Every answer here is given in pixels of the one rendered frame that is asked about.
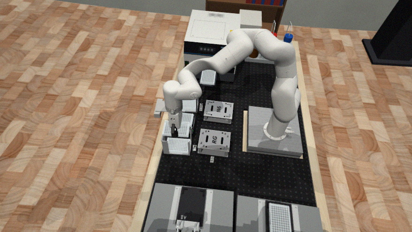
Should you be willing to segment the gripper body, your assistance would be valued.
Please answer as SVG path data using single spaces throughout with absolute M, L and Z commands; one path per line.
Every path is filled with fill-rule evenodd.
M 178 113 L 174 113 L 173 115 L 171 115 L 168 112 L 168 121 L 169 121 L 169 127 L 172 127 L 172 124 L 175 124 L 175 127 L 177 129 L 180 129 L 181 127 L 181 121 L 182 121 L 182 110 Z

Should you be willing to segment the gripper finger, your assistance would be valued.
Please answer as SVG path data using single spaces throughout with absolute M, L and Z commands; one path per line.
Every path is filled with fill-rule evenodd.
M 176 128 L 176 131 L 175 131 L 175 124 L 172 124 L 172 127 L 171 127 L 171 136 L 172 137 L 178 137 L 178 131 L 177 131 L 177 128 Z

